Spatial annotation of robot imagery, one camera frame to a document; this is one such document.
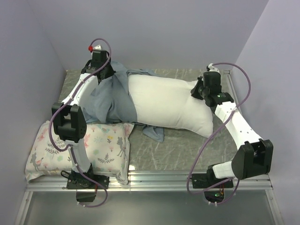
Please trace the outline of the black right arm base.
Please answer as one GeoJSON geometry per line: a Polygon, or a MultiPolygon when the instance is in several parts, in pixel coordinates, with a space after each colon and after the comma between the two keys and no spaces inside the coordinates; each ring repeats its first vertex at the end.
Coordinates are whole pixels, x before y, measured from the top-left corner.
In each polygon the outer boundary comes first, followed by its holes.
{"type": "Polygon", "coordinates": [[[225,200],[225,189],[233,188],[233,181],[227,178],[217,179],[214,173],[193,173],[191,177],[193,189],[208,189],[211,186],[216,191],[204,191],[204,198],[208,203],[218,204],[225,200]]]}

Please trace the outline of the white pillow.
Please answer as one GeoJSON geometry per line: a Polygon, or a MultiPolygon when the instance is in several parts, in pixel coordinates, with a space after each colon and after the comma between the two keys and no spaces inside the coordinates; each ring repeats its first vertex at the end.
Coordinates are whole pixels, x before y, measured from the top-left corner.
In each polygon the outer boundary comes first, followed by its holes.
{"type": "Polygon", "coordinates": [[[191,96],[196,81],[150,75],[130,75],[128,90],[142,124],[185,129],[208,138],[213,116],[203,100],[191,96]]]}

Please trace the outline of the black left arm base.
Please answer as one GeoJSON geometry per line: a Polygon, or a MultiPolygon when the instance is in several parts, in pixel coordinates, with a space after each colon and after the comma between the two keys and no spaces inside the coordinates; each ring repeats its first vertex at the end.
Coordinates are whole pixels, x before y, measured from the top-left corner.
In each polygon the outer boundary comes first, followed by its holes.
{"type": "Polygon", "coordinates": [[[101,184],[103,187],[99,187],[94,182],[84,178],[80,173],[67,171],[61,171],[61,176],[67,179],[66,189],[76,191],[76,200],[79,203],[92,203],[97,191],[100,189],[107,189],[109,184],[109,177],[104,175],[96,175],[93,169],[89,169],[87,173],[83,173],[85,176],[101,184]]]}

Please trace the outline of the blue-grey pillowcase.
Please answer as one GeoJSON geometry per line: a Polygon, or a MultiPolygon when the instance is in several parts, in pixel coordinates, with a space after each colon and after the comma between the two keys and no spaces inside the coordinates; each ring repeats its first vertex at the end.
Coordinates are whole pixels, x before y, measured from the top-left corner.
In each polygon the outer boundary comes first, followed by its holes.
{"type": "Polygon", "coordinates": [[[86,122],[137,123],[142,125],[142,131],[146,136],[162,143],[164,141],[162,127],[145,125],[137,121],[136,109],[128,88],[128,79],[132,75],[155,76],[156,74],[151,69],[127,69],[116,61],[113,61],[111,65],[115,74],[101,81],[84,103],[82,111],[86,122]]]}

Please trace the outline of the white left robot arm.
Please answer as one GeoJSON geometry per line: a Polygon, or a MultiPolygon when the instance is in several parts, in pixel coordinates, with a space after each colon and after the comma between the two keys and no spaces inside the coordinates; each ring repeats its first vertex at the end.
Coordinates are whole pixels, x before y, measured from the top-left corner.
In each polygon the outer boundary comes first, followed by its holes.
{"type": "Polygon", "coordinates": [[[99,83],[111,77],[111,51],[89,47],[91,60],[82,69],[78,82],[70,94],[61,102],[52,105],[52,117],[49,123],[49,138],[52,146],[59,152],[68,150],[72,170],[71,182],[78,182],[83,188],[94,184],[94,173],[84,145],[87,124],[82,107],[90,93],[99,83]]]}

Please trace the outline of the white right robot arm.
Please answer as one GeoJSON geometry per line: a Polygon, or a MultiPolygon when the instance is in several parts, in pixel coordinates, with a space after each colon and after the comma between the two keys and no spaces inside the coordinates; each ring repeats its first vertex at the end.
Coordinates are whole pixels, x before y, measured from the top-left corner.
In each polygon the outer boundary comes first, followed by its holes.
{"type": "Polygon", "coordinates": [[[222,92],[220,73],[205,72],[198,78],[191,95],[203,100],[222,121],[237,147],[233,160],[211,167],[213,172],[206,176],[208,185],[215,188],[223,182],[223,178],[233,177],[243,180],[268,174],[272,162],[273,143],[262,139],[246,122],[231,95],[222,92]]]}

